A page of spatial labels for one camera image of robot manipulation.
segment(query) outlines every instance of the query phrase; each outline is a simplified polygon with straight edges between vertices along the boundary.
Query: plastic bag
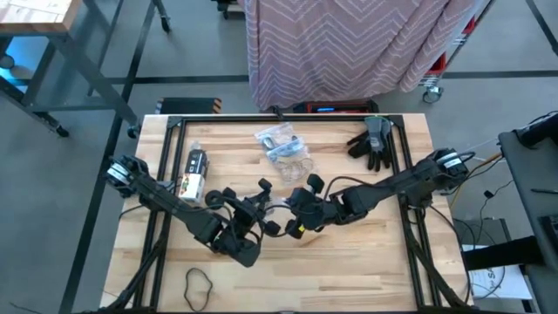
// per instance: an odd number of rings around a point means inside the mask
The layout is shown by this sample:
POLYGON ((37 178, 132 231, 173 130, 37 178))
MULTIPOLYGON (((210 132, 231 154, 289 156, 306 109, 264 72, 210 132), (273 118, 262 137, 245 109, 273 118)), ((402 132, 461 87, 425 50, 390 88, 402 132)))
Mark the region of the plastic bag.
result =
POLYGON ((306 178, 314 170, 308 147, 302 138, 295 135, 290 123, 273 126, 255 134, 255 137, 284 183, 291 184, 306 178))

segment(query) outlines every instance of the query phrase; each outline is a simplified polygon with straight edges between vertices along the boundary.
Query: white paper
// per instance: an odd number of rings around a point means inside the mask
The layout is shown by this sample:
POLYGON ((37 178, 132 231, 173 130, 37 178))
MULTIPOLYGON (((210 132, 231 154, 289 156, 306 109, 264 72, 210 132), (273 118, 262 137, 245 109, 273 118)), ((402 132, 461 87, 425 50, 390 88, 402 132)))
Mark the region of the white paper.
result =
MULTIPOLYGON (((476 249, 485 248, 486 245, 477 245, 476 249)), ((473 249, 473 245, 463 245, 463 250, 468 251, 473 249)), ((521 300, 531 300, 531 292, 525 283, 525 278, 521 274, 521 270, 517 265, 505 266, 506 275, 504 276, 504 267, 495 267, 485 270, 472 270, 469 271, 471 277, 471 285, 473 290, 473 297, 484 298, 490 293, 494 287, 498 285, 502 276, 500 287, 496 291, 487 296, 486 298, 514 298, 521 300)))

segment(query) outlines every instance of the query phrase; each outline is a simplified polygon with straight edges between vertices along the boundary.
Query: concrete floor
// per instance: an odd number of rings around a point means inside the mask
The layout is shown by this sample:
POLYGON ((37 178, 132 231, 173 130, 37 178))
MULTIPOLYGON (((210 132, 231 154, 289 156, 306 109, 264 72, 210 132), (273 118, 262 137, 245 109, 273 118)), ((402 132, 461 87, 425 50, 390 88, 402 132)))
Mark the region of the concrete floor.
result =
MULTIPOLYGON (((99 0, 107 16, 115 0, 99 0)), ((107 77, 125 77, 132 60, 148 0, 125 1, 119 24, 102 66, 107 77)), ((536 1, 555 34, 558 3, 536 1)), ((246 39, 241 19, 224 21, 208 0, 165 0, 173 19, 166 35, 156 19, 149 34, 139 76, 238 75, 247 73, 246 39), (195 40, 202 34, 204 41, 195 40)), ((85 21, 81 12, 80 21, 85 21)), ((102 33, 85 32, 88 53, 98 56, 102 33)), ((36 66, 42 38, 18 38, 10 48, 16 54, 19 75, 36 66)), ((522 0, 498 1, 463 49, 450 71, 558 70, 538 24, 522 0)), ((556 108, 558 78, 454 79, 442 81, 446 92, 440 102, 421 102, 423 89, 391 92, 376 97, 383 112, 425 113, 435 147, 467 150, 498 133, 523 126, 556 108)), ((87 86, 57 58, 45 80, 41 103, 53 105, 79 99, 87 86)), ((136 85, 130 105, 138 115, 153 113, 161 97, 219 97, 226 113, 255 113, 248 83, 136 85)), ((9 302, 42 313, 58 311, 78 237, 99 170, 110 112, 59 113, 55 116, 70 131, 60 139, 0 100, 0 312, 23 313, 9 302)), ((135 142, 122 131, 117 155, 131 154, 135 142)), ((499 151, 496 141, 474 149, 479 157, 499 151)), ((506 164, 466 184, 453 215, 475 219, 486 189, 508 182, 506 164)), ((116 235, 122 200, 107 188, 82 277, 75 311, 93 310, 103 293, 105 275, 116 235)), ((486 216, 502 217, 514 238, 531 235, 527 217, 514 186, 489 202, 486 216)), ((486 301, 483 308, 505 310, 506 302, 486 301)))

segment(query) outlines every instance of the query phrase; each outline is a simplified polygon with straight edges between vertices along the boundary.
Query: pink chevron curtain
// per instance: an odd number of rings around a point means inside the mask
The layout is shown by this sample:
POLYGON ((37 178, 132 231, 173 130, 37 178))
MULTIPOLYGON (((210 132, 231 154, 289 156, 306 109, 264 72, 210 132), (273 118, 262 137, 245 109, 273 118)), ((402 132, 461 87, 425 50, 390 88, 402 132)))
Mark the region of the pink chevron curtain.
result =
POLYGON ((240 0, 262 110, 414 89, 482 0, 240 0))

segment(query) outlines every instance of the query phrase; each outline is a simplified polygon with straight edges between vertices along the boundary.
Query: wooden tabletop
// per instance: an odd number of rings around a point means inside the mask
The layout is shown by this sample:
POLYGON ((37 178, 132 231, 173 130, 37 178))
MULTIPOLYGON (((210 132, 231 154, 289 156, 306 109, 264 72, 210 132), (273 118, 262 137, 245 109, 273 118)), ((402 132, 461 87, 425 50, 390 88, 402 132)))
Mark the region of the wooden tabletop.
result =
MULTIPOLYGON (((160 160, 167 116, 146 116, 139 137, 137 156, 145 160, 154 177, 160 160)), ((230 187, 240 196, 261 191, 257 182, 265 177, 273 184, 274 197, 287 197, 293 186, 284 186, 269 165, 257 133, 273 123, 188 123, 187 139, 180 170, 184 168, 190 145, 199 141, 208 152, 210 166, 205 191, 230 187)), ((413 161, 432 151, 425 116, 405 114, 405 126, 413 161)), ((360 134, 362 122, 293 122, 295 132, 307 143, 317 173, 327 183, 338 175, 368 182, 392 175, 366 169, 364 158, 347 155, 345 142, 360 134)), ((178 135, 174 134, 175 147, 178 135)), ((403 156, 399 160, 403 165, 403 156)), ((173 149, 167 178, 172 170, 173 149)), ((353 183, 340 181, 332 191, 353 183)), ((124 209, 138 204, 125 202, 124 209)), ((446 198, 434 196, 434 206, 451 218, 446 198)), ((140 209, 125 215, 114 243, 102 305, 112 302, 140 265, 149 211, 140 209)), ((276 211, 270 218, 281 225, 292 217, 276 211)), ((446 281, 461 296, 466 294, 466 276, 457 239, 446 222, 434 212, 426 219, 434 262, 446 281)), ((306 232, 302 240, 268 238, 255 265, 244 268, 227 256, 211 253, 196 242, 185 225, 173 220, 167 262, 160 294, 159 311, 189 311, 183 298, 186 272, 204 270, 214 283, 206 311, 413 311, 416 309, 398 202, 395 197, 381 201, 366 218, 348 226, 329 226, 321 233, 306 232)), ((422 283, 428 289, 424 270, 422 283)), ((152 279, 147 280, 147 297, 152 279)), ((189 297, 201 306, 208 284, 193 276, 189 297)))
POLYGON ((0 34, 66 32, 82 0, 0 0, 0 34))

